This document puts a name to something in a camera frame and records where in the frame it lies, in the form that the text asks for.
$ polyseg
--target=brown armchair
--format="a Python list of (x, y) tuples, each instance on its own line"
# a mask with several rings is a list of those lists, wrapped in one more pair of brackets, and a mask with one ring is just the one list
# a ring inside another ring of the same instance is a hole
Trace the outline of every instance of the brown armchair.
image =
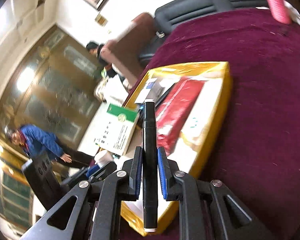
[(114, 64), (120, 72), (134, 85), (143, 72), (138, 55), (155, 36), (153, 17), (142, 13), (134, 18), (129, 28), (115, 40), (109, 40), (101, 50), (101, 57)]

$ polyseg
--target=metal screw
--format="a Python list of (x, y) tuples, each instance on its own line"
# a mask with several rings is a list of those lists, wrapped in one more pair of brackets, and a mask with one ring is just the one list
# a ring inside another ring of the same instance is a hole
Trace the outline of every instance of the metal screw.
[(175, 175), (179, 178), (183, 177), (185, 173), (183, 171), (176, 171)]
[(219, 180), (219, 179), (214, 179), (212, 181), (212, 185), (215, 186), (215, 187), (221, 187), (222, 186), (222, 181)]
[(125, 172), (125, 171), (118, 171), (117, 172), (117, 176), (118, 177), (124, 177), (124, 176), (126, 176), (127, 175), (127, 173)]
[(87, 186), (89, 186), (89, 182), (88, 182), (88, 181), (83, 180), (83, 181), (80, 181), (80, 182), (79, 182), (79, 187), (85, 188), (85, 187), (87, 187)]

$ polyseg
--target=maroon carpet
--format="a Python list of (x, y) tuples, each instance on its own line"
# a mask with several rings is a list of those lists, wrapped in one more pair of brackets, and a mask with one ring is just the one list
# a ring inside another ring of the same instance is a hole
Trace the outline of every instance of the maroon carpet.
[[(180, 25), (150, 68), (229, 61), (234, 88), (202, 179), (221, 179), (279, 239), (300, 224), (300, 26), (244, 9)], [(141, 239), (122, 222), (120, 240)], [(177, 239), (178, 221), (152, 240)]]

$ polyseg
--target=red package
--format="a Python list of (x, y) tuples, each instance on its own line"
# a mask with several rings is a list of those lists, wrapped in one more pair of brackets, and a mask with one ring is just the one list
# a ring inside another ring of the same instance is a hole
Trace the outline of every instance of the red package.
[(156, 111), (157, 145), (169, 156), (205, 81), (182, 77)]

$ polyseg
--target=blue jacket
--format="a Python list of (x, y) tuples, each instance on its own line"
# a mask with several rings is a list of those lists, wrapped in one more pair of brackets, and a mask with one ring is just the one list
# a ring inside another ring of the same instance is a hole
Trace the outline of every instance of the blue jacket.
[(50, 160), (61, 157), (63, 154), (62, 148), (56, 143), (58, 139), (54, 133), (41, 130), (32, 124), (26, 124), (20, 127), (20, 131), (26, 138), (26, 147), (23, 151), (30, 157), (36, 157), (46, 151)]

